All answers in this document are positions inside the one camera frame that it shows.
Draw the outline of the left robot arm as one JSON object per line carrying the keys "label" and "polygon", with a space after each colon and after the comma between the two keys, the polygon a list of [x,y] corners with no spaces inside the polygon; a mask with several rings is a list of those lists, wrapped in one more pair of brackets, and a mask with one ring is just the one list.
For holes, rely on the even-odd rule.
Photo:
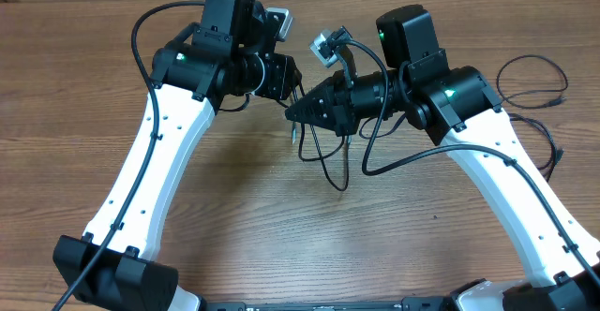
{"label": "left robot arm", "polygon": [[257,0],[202,0],[202,16],[158,49],[140,72],[147,102],[112,189],[80,237],[52,254],[66,298],[108,310],[203,310],[179,273],[158,263],[174,194],[189,159],[226,96],[286,100],[300,81],[292,57],[276,52],[291,12]]}

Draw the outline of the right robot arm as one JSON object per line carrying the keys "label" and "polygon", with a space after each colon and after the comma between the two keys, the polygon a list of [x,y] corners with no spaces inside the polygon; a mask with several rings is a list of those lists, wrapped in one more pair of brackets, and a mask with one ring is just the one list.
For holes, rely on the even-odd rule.
{"label": "right robot arm", "polygon": [[342,69],[297,99],[289,120],[350,136],[361,120],[402,112],[470,177],[517,251],[525,276],[478,279],[437,297],[406,297],[402,310],[595,310],[599,243],[563,206],[524,150],[501,99],[474,67],[450,68],[429,13],[393,9],[376,21],[378,70],[358,76],[345,29],[312,43],[326,66]]}

